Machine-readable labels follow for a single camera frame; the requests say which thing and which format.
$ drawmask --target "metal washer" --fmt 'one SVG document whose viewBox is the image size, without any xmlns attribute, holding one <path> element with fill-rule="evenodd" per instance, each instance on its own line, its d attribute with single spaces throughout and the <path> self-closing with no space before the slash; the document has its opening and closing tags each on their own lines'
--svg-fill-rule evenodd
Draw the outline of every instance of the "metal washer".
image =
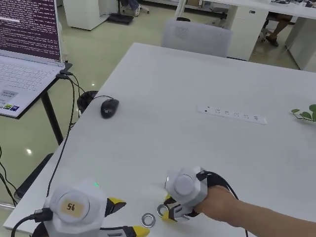
<svg viewBox="0 0 316 237">
<path fill-rule="evenodd" d="M 152 222 L 151 222 L 150 224 L 146 224 L 146 222 L 145 222 L 145 218 L 146 218 L 146 217 L 150 217 L 150 218 L 152 219 Z M 151 228 L 151 227 L 153 227 L 153 226 L 155 225 L 155 223 L 156 223 L 156 218 L 154 217 L 153 214 L 151 214 L 151 213 L 145 213 L 145 214 L 142 216 L 142 225 L 143 225 L 144 227 L 146 227 L 146 228 Z"/>
<path fill-rule="evenodd" d="M 160 217 L 163 216 L 163 214 L 161 213 L 161 209 L 162 209 L 162 208 L 165 208 L 167 211 L 170 210 L 167 205 L 165 205 L 165 204 L 160 204 L 160 205 L 157 207 L 157 213 L 158 213 L 158 215 L 159 215 Z"/>
</svg>

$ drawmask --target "computer mouse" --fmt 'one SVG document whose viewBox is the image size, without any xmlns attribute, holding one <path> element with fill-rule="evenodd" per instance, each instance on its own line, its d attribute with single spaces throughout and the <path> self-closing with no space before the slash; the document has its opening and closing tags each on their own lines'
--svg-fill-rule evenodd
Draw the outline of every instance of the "computer mouse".
<svg viewBox="0 0 316 237">
<path fill-rule="evenodd" d="M 104 119 L 111 118 L 117 111 L 118 106 L 119 101 L 116 99 L 108 99 L 104 101 L 101 105 L 101 116 Z"/>
</svg>

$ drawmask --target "laptop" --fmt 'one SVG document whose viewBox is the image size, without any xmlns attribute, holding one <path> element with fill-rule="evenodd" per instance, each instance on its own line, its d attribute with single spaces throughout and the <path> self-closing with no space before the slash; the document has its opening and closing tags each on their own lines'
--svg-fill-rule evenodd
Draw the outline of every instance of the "laptop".
<svg viewBox="0 0 316 237">
<path fill-rule="evenodd" d="M 0 116 L 16 118 L 65 64 L 56 0 L 0 1 Z"/>
</svg>

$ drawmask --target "laptop screen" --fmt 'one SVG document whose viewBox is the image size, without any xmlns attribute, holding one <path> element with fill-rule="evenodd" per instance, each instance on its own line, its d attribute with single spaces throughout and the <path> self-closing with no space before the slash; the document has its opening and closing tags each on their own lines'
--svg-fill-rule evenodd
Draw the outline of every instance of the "laptop screen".
<svg viewBox="0 0 316 237">
<path fill-rule="evenodd" d="M 0 0 L 0 50 L 60 60 L 54 0 Z"/>
</svg>

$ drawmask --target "number 56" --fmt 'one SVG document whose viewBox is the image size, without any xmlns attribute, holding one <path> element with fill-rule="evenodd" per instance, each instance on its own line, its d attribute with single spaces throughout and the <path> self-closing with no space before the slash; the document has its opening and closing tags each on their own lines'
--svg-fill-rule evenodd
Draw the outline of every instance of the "number 56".
<svg viewBox="0 0 316 237">
<path fill-rule="evenodd" d="M 72 204 L 72 203 L 69 203 L 69 204 L 68 204 L 68 207 L 67 207 L 67 210 L 74 211 L 74 210 L 75 210 L 75 205 Z"/>
</svg>

